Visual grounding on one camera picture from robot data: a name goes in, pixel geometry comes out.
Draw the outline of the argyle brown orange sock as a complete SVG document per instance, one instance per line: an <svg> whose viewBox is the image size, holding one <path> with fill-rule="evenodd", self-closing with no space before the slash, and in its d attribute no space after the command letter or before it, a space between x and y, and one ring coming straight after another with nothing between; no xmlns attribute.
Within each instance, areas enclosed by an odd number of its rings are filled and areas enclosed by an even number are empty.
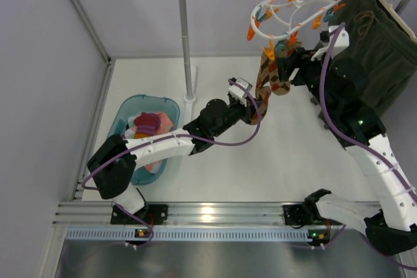
<svg viewBox="0 0 417 278"><path fill-rule="evenodd" d="M302 43L299 41L291 45L288 40L284 40L283 49L275 53L275 56L276 58L289 57L296 48L301 46ZM290 90L290 83L288 81L282 81L279 77L276 61L271 61L265 52L262 52L256 82L256 98L266 100L272 93L277 96L283 96L289 93Z"/></svg>

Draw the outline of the pink patterned sock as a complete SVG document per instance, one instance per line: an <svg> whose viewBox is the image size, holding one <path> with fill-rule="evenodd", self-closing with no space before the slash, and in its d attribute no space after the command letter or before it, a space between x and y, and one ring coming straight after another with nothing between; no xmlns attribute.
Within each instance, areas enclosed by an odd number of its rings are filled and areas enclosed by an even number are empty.
<svg viewBox="0 0 417 278"><path fill-rule="evenodd" d="M134 125L134 119L140 116L140 114L142 113L148 113L148 112L140 112L137 115L128 118L128 124L125 127L126 129L124 133L122 134L122 138L134 139L134 134L136 131L136 126ZM154 135L161 135L161 134L170 132L173 129L173 123L171 119L164 112L156 112L156 114L160 117L161 124Z"/></svg>

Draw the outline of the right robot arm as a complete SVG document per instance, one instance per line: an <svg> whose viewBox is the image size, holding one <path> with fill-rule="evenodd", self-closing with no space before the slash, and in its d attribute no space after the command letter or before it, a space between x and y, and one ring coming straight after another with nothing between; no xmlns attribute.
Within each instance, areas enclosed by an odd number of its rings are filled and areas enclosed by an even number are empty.
<svg viewBox="0 0 417 278"><path fill-rule="evenodd" d="M385 256L414 249L416 192L395 158L384 124L362 101L368 84L363 66L349 58L314 59L313 54L298 48L277 59L278 77L294 75L292 85L307 87L312 102L321 107L318 118L361 168L380 206L370 208L320 189L286 209L286 224L329 219L357 230Z"/></svg>

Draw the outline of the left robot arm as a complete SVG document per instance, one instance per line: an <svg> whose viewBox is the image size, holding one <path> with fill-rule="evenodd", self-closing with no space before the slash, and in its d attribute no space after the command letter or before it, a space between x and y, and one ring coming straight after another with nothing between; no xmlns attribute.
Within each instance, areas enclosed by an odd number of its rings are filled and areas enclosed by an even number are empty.
<svg viewBox="0 0 417 278"><path fill-rule="evenodd" d="M156 161L202 153L237 122L249 124L260 112L254 99L229 100L211 100L196 119L169 133L144 139L108 137L88 161L89 175L82 186L113 201L125 214L142 217L148 204L132 183L133 173Z"/></svg>

